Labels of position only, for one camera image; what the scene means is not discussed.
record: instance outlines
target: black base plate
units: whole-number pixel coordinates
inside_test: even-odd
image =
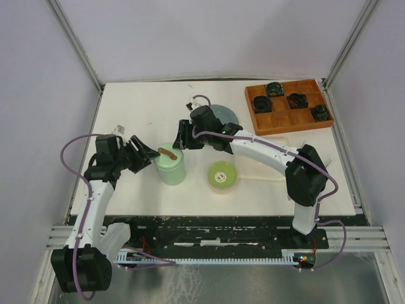
[[[69,224],[73,225],[76,216]],[[325,222],[331,217],[321,217]],[[368,225],[364,215],[334,217],[347,225]],[[281,249],[329,248],[325,230],[304,237],[290,228],[292,217],[138,217],[107,216],[104,225],[130,224],[128,245],[142,248],[145,237],[151,253],[162,258],[280,258]],[[221,245],[201,246],[201,240]]]

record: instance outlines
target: green bowl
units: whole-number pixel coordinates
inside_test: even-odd
[[[236,168],[227,161],[213,163],[208,169],[208,182],[217,189],[231,188],[236,180]]]

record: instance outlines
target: white cable carrier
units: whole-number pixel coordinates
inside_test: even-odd
[[[150,258],[127,261],[127,253],[120,251],[114,263],[119,264],[162,264],[165,262]],[[298,265],[293,261],[294,254],[283,252],[282,258],[174,258],[171,261],[179,265]]]

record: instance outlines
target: white wall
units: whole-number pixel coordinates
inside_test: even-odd
[[[105,82],[326,77],[366,0],[59,0]]]
[[[28,303],[75,181],[59,151],[88,133],[97,92],[44,0],[3,1],[0,41],[0,302]]]
[[[405,1],[382,1],[332,87],[371,215],[405,279]]]

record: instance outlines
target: metal floor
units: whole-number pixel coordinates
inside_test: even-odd
[[[318,263],[333,257],[318,254]],[[97,304],[389,304],[372,253],[346,253],[319,272],[291,266],[179,265],[141,272],[114,268],[107,291]],[[54,284],[49,304],[86,303],[77,294],[61,294]]]

